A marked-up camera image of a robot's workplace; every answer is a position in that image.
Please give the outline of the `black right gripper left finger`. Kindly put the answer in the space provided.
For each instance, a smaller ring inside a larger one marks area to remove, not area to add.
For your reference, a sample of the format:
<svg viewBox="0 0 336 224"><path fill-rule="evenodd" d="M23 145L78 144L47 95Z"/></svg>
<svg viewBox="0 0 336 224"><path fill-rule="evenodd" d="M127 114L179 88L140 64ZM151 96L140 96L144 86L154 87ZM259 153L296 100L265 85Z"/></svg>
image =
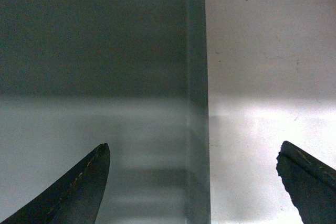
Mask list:
<svg viewBox="0 0 336 224"><path fill-rule="evenodd" d="M109 167L110 149L103 143L2 223L95 223Z"/></svg>

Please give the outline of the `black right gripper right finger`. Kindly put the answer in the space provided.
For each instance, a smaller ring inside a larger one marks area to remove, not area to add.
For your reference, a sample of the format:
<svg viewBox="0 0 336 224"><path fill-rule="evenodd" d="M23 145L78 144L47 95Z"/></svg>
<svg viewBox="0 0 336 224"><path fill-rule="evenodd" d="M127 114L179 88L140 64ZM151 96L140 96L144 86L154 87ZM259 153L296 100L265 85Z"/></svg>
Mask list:
<svg viewBox="0 0 336 224"><path fill-rule="evenodd" d="M335 169L284 141L276 170L303 223L335 223Z"/></svg>

